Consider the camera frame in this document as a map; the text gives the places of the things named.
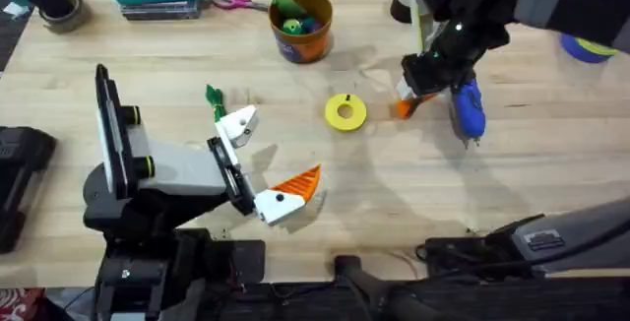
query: sticker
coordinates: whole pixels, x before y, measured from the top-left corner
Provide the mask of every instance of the sticker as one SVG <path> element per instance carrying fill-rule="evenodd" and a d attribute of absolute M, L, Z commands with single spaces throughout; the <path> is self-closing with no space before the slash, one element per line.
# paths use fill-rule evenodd
<path fill-rule="evenodd" d="M 526 234 L 523 240 L 528 244 L 532 251 L 541 249 L 550 249 L 564 246 L 564 240 L 555 229 L 537 231 Z"/>

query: black mount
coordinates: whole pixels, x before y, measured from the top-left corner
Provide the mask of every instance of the black mount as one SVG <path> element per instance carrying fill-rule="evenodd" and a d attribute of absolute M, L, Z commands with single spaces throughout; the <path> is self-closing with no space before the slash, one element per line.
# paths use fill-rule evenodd
<path fill-rule="evenodd" d="M 399 321 L 463 321 L 465 318 L 435 310 L 422 303 L 404 283 L 385 282 L 363 271 L 356 256 L 337 256 L 335 275 L 360 290 L 375 320 Z"/>

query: yellow spool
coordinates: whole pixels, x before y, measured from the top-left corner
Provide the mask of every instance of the yellow spool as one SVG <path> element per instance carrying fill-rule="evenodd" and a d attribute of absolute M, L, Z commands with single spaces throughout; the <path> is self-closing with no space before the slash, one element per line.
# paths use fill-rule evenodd
<path fill-rule="evenodd" d="M 345 105 L 349 106 L 351 110 L 348 118 L 343 118 L 339 115 L 339 109 Z M 333 128 L 341 131 L 351 131 L 363 125 L 365 118 L 367 118 L 367 108 L 361 98 L 355 95 L 338 94 L 326 102 L 325 116 L 326 121 Z"/>

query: black cable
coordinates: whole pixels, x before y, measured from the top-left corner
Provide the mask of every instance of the black cable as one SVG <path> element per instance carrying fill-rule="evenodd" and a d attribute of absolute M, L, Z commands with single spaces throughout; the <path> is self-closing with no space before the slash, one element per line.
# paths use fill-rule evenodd
<path fill-rule="evenodd" d="M 309 294 L 309 293 L 315 292 L 315 291 L 325 290 L 325 289 L 328 289 L 328 288 L 331 288 L 331 287 L 334 287 L 334 286 L 335 286 L 335 282 L 329 282 L 329 283 L 325 283 L 323 285 L 318 285 L 318 286 L 313 286 L 313 287 L 306 287 L 306 288 L 303 288 L 303 289 L 293 289 L 292 291 L 287 292 L 285 294 L 279 293 L 278 290 L 276 289 L 276 286 L 274 284 L 270 284 L 270 289 L 272 291 L 272 295 L 276 299 L 285 301 L 285 300 L 289 300 L 289 299 L 294 298 L 294 297 L 298 297 L 298 296 L 301 296 L 301 295 L 306 295 L 306 294 Z"/>
<path fill-rule="evenodd" d="M 66 306 L 63 307 L 63 310 L 66 311 L 68 309 L 68 307 L 72 306 L 72 304 L 77 302 L 77 300 L 79 300 L 79 298 L 81 296 L 85 295 L 86 292 L 88 292 L 88 291 L 90 291 L 92 289 L 94 289 L 94 287 L 89 287 L 89 288 L 86 288 L 85 290 L 81 291 L 77 296 L 75 296 L 72 300 L 70 300 L 70 302 L 68 302 L 66 304 Z"/>
<path fill-rule="evenodd" d="M 583 242 L 577 246 L 571 247 L 569 249 L 567 249 L 564 252 L 560 252 L 560 253 L 556 253 L 554 255 L 551 256 L 547 256 L 547 257 L 542 257 L 542 258 L 538 258 L 532 261 L 518 261 L 518 262 L 501 262 L 501 263 L 490 263 L 490 264 L 486 264 L 486 265 L 480 265 L 480 266 L 469 266 L 466 268 L 460 268 L 460 269 L 456 269 L 450 272 L 446 272 L 443 274 L 439 274 L 436 276 L 432 276 L 432 277 L 428 277 L 425 278 L 423 280 L 420 281 L 413 281 L 413 282 L 409 282 L 410 284 L 418 284 L 418 283 L 424 283 L 424 282 L 430 282 L 430 281 L 435 281 L 435 280 L 442 280 L 445 278 L 449 278 L 449 277 L 454 277 L 454 276 L 459 276 L 462 274 L 473 274 L 473 273 L 477 273 L 477 272 L 481 272 L 481 271 L 486 271 L 486 270 L 492 270 L 492 269 L 516 269 L 516 268 L 530 268 L 533 266 L 537 266 L 537 265 L 541 265 L 541 264 L 545 264 L 545 263 L 551 263 L 551 262 L 555 262 L 555 261 L 559 261 L 565 258 L 569 258 L 569 257 L 573 257 L 577 254 L 580 253 L 584 253 L 588 250 L 591 250 L 595 247 L 598 247 L 600 245 L 603 245 L 607 242 L 609 242 L 610 240 L 622 235 L 623 233 L 627 232 L 628 230 L 630 230 L 630 220 L 627 220 L 625 222 L 623 222 L 622 224 L 619 224 L 613 228 L 611 228 L 610 230 L 600 234 L 599 236 L 596 236 L 586 242 Z"/>
<path fill-rule="evenodd" d="M 415 247 L 415 258 L 422 263 L 426 263 L 426 256 L 420 254 L 420 251 L 424 249 L 424 243 Z"/>

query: table surface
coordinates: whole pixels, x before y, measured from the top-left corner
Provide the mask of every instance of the table surface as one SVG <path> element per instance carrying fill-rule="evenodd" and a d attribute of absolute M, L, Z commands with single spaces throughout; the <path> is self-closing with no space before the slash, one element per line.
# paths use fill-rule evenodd
<path fill-rule="evenodd" d="M 392 114 L 400 60 L 414 47 L 412 29 L 389 16 L 390 1 L 332 0 L 334 47 L 310 65 L 283 60 L 268 18 L 253 10 L 130 23 L 113 0 L 88 0 L 93 20 L 66 35 L 32 16 L 0 80 L 0 125 L 41 129 L 59 146 L 18 249 L 0 257 L 0 287 L 94 282 L 104 242 L 83 225 L 82 187 L 101 162 L 97 63 L 164 142 L 203 148 L 217 135 L 206 84 L 224 91 L 227 110 L 257 105 L 261 122 L 238 153 L 259 187 L 322 165 L 317 195 L 282 225 L 240 217 L 229 204 L 187 224 L 265 240 L 267 281 L 330 279 L 329 262 L 342 253 L 359 254 L 382 278 L 420 278 L 412 251 L 429 236 L 487 232 L 630 194 L 627 55 L 582 64 L 556 33 L 510 26 L 512 43 L 476 67 L 487 131 L 466 150 L 445 97 L 411 120 Z M 326 124 L 324 104 L 336 93 L 365 101 L 362 128 Z"/>

